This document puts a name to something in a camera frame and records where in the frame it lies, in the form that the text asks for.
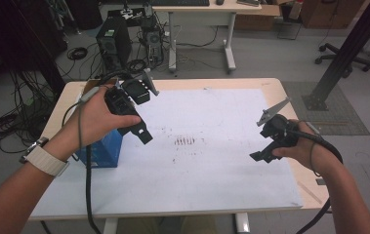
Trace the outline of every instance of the watch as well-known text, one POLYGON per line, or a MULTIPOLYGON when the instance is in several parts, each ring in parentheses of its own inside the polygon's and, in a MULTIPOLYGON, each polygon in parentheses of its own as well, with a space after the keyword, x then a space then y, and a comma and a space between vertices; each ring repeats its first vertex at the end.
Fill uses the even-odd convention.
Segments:
POLYGON ((42 147, 48 142, 46 137, 41 137, 30 145, 23 156, 21 163, 29 162, 37 169, 51 176, 60 176, 68 167, 69 162, 63 162, 45 151, 42 147))

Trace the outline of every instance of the blue box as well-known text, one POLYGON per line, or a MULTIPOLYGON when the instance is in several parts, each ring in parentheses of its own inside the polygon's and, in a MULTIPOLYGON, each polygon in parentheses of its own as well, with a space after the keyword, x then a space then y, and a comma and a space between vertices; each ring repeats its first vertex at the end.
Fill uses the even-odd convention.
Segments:
MULTIPOLYGON (((103 139, 91 145, 91 168, 116 168, 123 136, 117 130, 109 132, 103 139)), ((87 165, 87 149, 83 147, 75 154, 87 165)))

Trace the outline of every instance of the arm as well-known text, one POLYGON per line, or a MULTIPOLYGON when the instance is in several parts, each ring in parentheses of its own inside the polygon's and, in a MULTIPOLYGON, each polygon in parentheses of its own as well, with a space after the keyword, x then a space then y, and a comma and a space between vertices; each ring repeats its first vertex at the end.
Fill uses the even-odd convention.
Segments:
MULTIPOLYGON (((312 134, 306 123, 300 123, 300 130, 312 134)), ((300 138, 295 147, 277 148, 272 154, 291 157, 311 169, 309 152, 312 141, 300 138)), ((326 148, 316 144, 312 150, 312 164, 327 184, 337 233, 370 233, 370 212, 367 209, 357 185, 343 164, 326 148)))
MULTIPOLYGON (((118 116, 109 112, 103 100, 106 88, 100 88, 82 106, 83 145, 103 138, 115 128, 138 124, 138 116, 118 116)), ((66 161, 79 147, 78 109, 60 131, 43 147, 51 155, 66 161)), ((0 186, 0 233, 20 233, 27 219, 54 180, 30 163, 24 164, 0 186)))

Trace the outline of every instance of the gray floor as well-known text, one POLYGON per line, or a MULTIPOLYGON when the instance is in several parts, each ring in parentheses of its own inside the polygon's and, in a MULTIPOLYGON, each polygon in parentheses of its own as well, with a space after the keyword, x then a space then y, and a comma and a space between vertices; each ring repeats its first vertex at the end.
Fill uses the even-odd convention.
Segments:
MULTIPOLYGON (((115 5, 103 7, 103 12, 116 8, 115 5)), ((180 31, 178 40, 181 42, 204 44, 212 40, 215 30, 211 27, 175 28, 180 31)), ((155 69, 154 79, 203 79, 203 78, 266 78, 274 77, 281 81, 312 81, 317 82, 324 74, 329 62, 316 65, 313 61, 320 55, 318 45, 330 42, 341 46, 349 30, 331 30, 325 38, 327 30, 302 29, 296 40, 277 39, 277 29, 269 32, 235 31, 232 48, 237 69, 230 74, 226 70, 226 60, 222 51, 226 29, 219 28, 218 36, 213 45, 207 49, 180 49, 178 71, 171 73, 167 66, 155 69)), ((87 47, 95 43, 94 32, 82 32, 81 35, 67 33, 68 48, 87 47)), ((363 53, 370 59, 370 45, 363 53)), ((86 79, 90 73, 91 61, 81 64, 77 61, 75 68, 69 73, 72 79, 86 79)), ((65 71, 72 62, 65 53, 57 58, 57 64, 65 71)), ((360 66, 347 79, 342 79, 339 86, 352 104, 358 116, 370 132, 370 71, 363 72, 360 66)), ((14 86, 7 72, 0 70, 0 116, 14 107, 14 86)), ((370 136, 327 136, 327 140, 335 144, 343 154, 345 164, 355 176, 361 193, 370 209, 370 136)), ((17 136, 11 136, 4 142, 9 149, 22 149, 17 136)), ((6 154, 0 151, 0 183, 16 170, 20 155, 6 154)), ((316 211, 295 212, 258 212, 249 214, 251 233, 293 233, 310 221, 316 211)), ((230 214, 216 216, 219 233, 233 233, 233 221, 230 214)), ((92 233, 85 220, 48 221, 52 233, 92 233)), ((97 220, 99 228, 103 221, 97 220)), ((164 233, 178 233, 178 219, 166 218, 162 224, 164 233)), ((333 233, 332 217, 326 215, 308 233, 333 233)), ((30 221, 22 233, 44 233, 39 222, 30 221)))

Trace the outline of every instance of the desk leg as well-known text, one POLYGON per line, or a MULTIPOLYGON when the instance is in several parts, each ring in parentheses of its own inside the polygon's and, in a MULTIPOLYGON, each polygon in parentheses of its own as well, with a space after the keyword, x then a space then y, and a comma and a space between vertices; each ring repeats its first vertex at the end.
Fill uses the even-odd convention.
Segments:
POLYGON ((231 13, 230 19, 229 19, 229 25, 227 26, 227 39, 224 40, 227 67, 229 71, 236 69, 235 60, 233 58, 232 47, 230 46, 230 43, 232 41, 232 35, 233 35, 233 26, 235 25, 235 19, 236 19, 236 13, 231 13))
POLYGON ((236 220, 236 233, 237 234, 251 233, 249 230, 249 219, 248 219, 247 213, 235 214, 235 220, 236 220))
POLYGON ((169 69, 171 72, 176 71, 176 40, 173 36, 173 12, 169 12, 169 30, 170 30, 170 50, 169 50, 169 69))
POLYGON ((117 217, 109 217, 105 220, 104 232, 103 234, 116 234, 117 233, 117 217))

